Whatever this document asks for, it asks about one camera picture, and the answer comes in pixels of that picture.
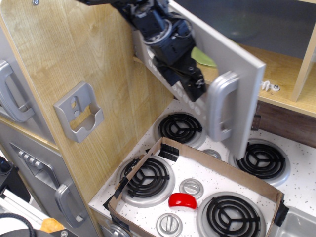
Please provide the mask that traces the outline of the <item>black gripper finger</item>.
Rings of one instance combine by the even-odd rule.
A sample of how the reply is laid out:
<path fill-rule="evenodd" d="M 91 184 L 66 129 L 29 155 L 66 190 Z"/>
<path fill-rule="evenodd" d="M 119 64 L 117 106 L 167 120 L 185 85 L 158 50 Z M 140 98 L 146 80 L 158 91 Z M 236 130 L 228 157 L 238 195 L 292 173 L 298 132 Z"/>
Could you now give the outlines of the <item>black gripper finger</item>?
<path fill-rule="evenodd" d="M 181 79 L 181 85 L 189 99 L 193 102 L 206 92 L 204 77 L 201 73 L 185 75 Z"/>
<path fill-rule="evenodd" d="M 171 68 L 157 61 L 157 69 L 170 86 L 175 85 L 180 81 L 181 77 Z"/>

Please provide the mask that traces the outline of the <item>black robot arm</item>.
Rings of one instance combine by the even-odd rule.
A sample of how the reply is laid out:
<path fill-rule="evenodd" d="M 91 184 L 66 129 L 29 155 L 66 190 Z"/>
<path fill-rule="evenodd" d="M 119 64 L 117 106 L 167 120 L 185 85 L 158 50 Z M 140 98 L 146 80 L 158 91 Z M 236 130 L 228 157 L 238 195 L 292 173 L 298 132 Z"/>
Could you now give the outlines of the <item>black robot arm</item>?
<path fill-rule="evenodd" d="M 205 92 L 201 70 L 191 52 L 196 46 L 189 21 L 169 12 L 166 0 L 84 0 L 88 6 L 110 4 L 136 30 L 154 54 L 153 63 L 170 86 L 180 82 L 191 101 Z"/>

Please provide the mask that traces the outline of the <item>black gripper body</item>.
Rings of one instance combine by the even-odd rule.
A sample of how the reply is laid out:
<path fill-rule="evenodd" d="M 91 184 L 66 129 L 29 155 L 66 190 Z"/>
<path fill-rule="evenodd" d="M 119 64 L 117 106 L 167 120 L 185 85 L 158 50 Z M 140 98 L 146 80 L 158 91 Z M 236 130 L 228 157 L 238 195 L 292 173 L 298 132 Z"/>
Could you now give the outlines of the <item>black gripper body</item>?
<path fill-rule="evenodd" d="M 187 21 L 167 19 L 164 23 L 165 29 L 162 32 L 147 37 L 147 46 L 154 54 L 155 66 L 160 61 L 173 69 L 181 79 L 185 75 L 201 73 L 191 58 L 196 43 Z"/>

